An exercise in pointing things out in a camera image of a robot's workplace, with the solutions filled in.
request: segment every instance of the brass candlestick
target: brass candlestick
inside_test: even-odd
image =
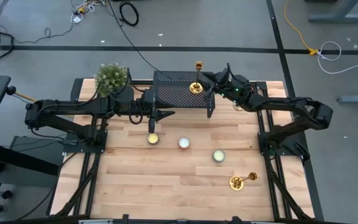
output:
[[[230,178],[229,180],[229,185],[230,188],[233,190],[241,190],[244,186],[244,181],[245,180],[256,180],[258,178],[258,176],[256,175],[256,173],[251,172],[248,174],[248,177],[246,178],[241,178],[239,176],[233,176]]]
[[[190,91],[192,94],[200,94],[203,91],[203,87],[197,82],[200,70],[203,68],[202,62],[196,62],[197,77],[196,81],[190,84]]]

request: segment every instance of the concrete floor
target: concrete floor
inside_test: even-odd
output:
[[[343,49],[352,50],[355,44],[358,46],[358,24],[308,22],[309,14],[333,12],[343,2],[292,1],[288,16],[304,33],[311,47],[319,48],[323,42],[331,40]],[[284,3],[284,0],[273,1],[283,46],[285,49],[304,49],[298,34],[284,20]],[[139,25],[124,26],[123,29],[136,46],[277,48],[265,1],[143,0],[133,4],[140,13]],[[67,30],[70,8],[68,0],[9,0],[0,16],[0,24],[19,40],[35,40],[43,36],[46,27],[51,28],[52,34]],[[358,5],[352,12],[358,13]],[[84,21],[74,25],[66,36],[41,40],[35,45],[130,46],[115,20],[101,7],[86,14]],[[160,70],[193,70],[194,61],[202,60],[205,70],[218,71],[229,62],[236,73],[250,80],[284,80],[278,54],[142,54]],[[334,110],[329,129],[306,132],[324,219],[358,223],[358,105],[336,103],[339,95],[358,94],[358,68],[328,75],[320,70],[316,57],[286,56],[296,95],[312,97]],[[34,98],[67,100],[75,78],[91,77],[101,63],[112,62],[130,67],[134,78],[152,78],[153,69],[136,52],[119,51],[18,50],[0,61],[0,75],[11,76],[11,85]],[[323,66],[326,70],[338,71],[355,64],[358,64],[358,55],[344,55],[339,61],[323,63]],[[23,122],[24,113],[23,102],[5,97],[0,106],[0,144],[9,144],[15,135],[31,136]],[[60,134],[47,128],[42,133]],[[43,197],[41,193],[32,194],[34,205]],[[27,203],[29,210],[34,205]]]

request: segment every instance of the butcher block tabletop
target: butcher block tabletop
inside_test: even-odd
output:
[[[285,97],[283,82],[267,82],[267,87],[269,96]],[[84,79],[80,101],[91,98],[94,91],[94,79]],[[135,99],[140,94],[135,90]],[[106,150],[100,160],[91,218],[122,218],[123,214],[129,214],[130,219],[231,220],[238,216],[242,220],[272,221],[265,162],[257,140],[257,114],[236,111],[232,102],[220,95],[215,95],[215,99],[216,109],[210,119],[205,109],[168,109],[176,114],[155,125],[160,137],[156,145],[147,142],[148,119],[133,125],[128,116],[113,116],[108,121]],[[275,124],[291,122],[289,112],[272,111],[272,114]],[[75,116],[74,122],[90,124],[91,117]],[[190,140],[188,149],[179,148],[178,140],[182,137]],[[217,149],[226,154],[223,162],[213,160]],[[84,154],[78,153],[62,167],[51,214],[62,209],[76,190],[83,158]],[[313,217],[302,162],[295,156],[281,158],[288,191],[304,212]],[[246,180],[239,191],[230,188],[232,176],[246,177],[250,172],[257,174],[257,180]],[[277,188],[276,191],[283,217],[282,196]],[[85,212],[87,196],[88,188],[80,213]]]

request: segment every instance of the green plant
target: green plant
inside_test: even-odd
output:
[[[123,87],[127,81],[127,69],[117,63],[101,64],[98,72],[94,75],[96,87],[101,84],[99,93],[101,96],[108,96],[110,92]]]

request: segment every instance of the desk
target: desk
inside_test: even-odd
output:
[[[267,82],[271,97],[284,97],[282,82]],[[94,80],[84,79],[80,100],[89,99],[95,91]],[[135,98],[140,93],[135,91]],[[155,126],[160,141],[146,141],[147,119],[139,125],[127,116],[109,120],[106,150],[101,156],[94,192],[91,218],[164,220],[273,220],[264,158],[260,155],[256,113],[236,111],[229,100],[216,95],[216,109],[210,119],[205,110],[174,108],[177,113]],[[275,124],[291,121],[289,112],[273,111]],[[89,116],[75,116],[78,124],[90,124]],[[179,138],[191,141],[187,150],[178,148]],[[226,160],[220,164],[212,153],[222,149]],[[68,161],[60,172],[51,214],[58,212],[78,186],[83,154]],[[282,156],[287,189],[299,206],[313,215],[305,172],[299,158]],[[258,179],[246,181],[242,190],[229,187],[233,175],[256,172]],[[282,197],[277,190],[280,214]],[[85,210],[83,195],[80,213]]]

